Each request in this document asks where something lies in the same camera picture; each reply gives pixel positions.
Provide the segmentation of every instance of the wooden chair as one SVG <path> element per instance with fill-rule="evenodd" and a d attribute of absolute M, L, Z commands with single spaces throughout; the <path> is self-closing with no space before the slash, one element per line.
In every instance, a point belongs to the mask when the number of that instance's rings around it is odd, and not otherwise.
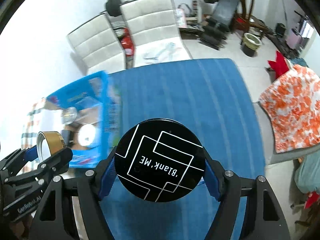
<path fill-rule="evenodd" d="M 242 14 L 235 14 L 233 30 L 242 30 L 245 34 L 249 32 L 250 27 L 258 28 L 259 30 L 261 30 L 260 39 L 262 39 L 264 34 L 268 31 L 268 27 L 252 15 L 254 0 L 251 0 L 249 14 L 247 14 L 246 0 L 240 0 L 240 2 L 242 6 Z"/>

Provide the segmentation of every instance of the black and yellow bucket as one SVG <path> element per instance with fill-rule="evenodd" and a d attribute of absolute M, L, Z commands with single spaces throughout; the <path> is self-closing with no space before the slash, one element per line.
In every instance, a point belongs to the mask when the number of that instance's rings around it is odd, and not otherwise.
<path fill-rule="evenodd" d="M 245 33 L 242 40 L 241 49 L 244 54 L 249 57 L 253 57 L 261 44 L 261 40 L 257 36 L 251 33 Z"/>

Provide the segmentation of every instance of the striped blue tablecloth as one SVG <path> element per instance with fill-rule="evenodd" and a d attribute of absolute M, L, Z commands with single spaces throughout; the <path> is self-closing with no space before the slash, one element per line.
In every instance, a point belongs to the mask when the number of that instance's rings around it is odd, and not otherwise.
<path fill-rule="evenodd" d="M 168 62 L 110 76 L 122 98 L 121 135 L 150 118 L 171 118 L 193 131 L 213 159 L 238 176 L 264 174 L 259 125 L 244 81 L 230 59 Z M 132 195 L 117 178 L 101 202 L 116 240 L 204 239 L 219 203 L 205 184 L 169 203 Z M 242 198 L 232 239 L 238 239 Z"/>

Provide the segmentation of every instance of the black round lid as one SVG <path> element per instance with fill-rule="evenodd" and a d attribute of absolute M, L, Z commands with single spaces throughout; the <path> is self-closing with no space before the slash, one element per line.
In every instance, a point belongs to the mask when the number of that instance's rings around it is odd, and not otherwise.
<path fill-rule="evenodd" d="M 204 149 L 184 125 L 150 119 L 131 128 L 115 155 L 116 173 L 132 194 L 168 202 L 190 193 L 204 173 Z"/>

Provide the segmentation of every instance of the white wall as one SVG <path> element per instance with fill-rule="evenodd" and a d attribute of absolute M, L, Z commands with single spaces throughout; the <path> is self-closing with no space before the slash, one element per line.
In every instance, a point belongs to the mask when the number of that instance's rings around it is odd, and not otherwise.
<path fill-rule="evenodd" d="M 0 35 L 0 158 L 20 147 L 26 114 L 40 98 L 83 76 L 66 35 L 104 10 L 107 0 L 26 0 Z M 176 6 L 191 0 L 175 0 Z M 264 19 L 266 0 L 254 15 Z"/>
<path fill-rule="evenodd" d="M 300 16 L 294 11 L 297 11 L 302 15 L 304 15 L 304 12 L 295 0 L 284 0 L 284 5 L 288 18 L 287 30 L 290 30 L 291 28 L 294 28 L 300 20 Z M 273 30 L 277 23 L 286 25 L 282 0 L 269 0 L 265 23 Z"/>
<path fill-rule="evenodd" d="M 320 63 L 319 63 L 319 52 L 320 52 L 320 36 L 316 33 L 315 39 L 306 53 L 304 60 L 308 66 L 320 76 Z"/>

